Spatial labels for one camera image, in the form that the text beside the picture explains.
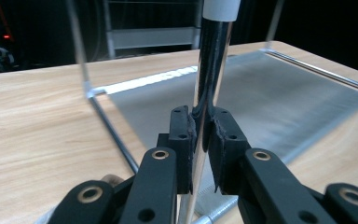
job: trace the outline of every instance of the wood grain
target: wood grain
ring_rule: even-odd
[[[240,54],[263,43],[231,47]],[[358,80],[358,71],[280,42],[280,52]],[[94,86],[196,65],[197,50],[90,63]],[[140,162],[145,147],[106,96],[98,97]],[[306,185],[358,185],[358,112],[315,144],[290,169]],[[84,97],[77,65],[0,74],[0,223],[33,223],[75,185],[106,174],[132,175]],[[221,223],[238,223],[238,210]]]

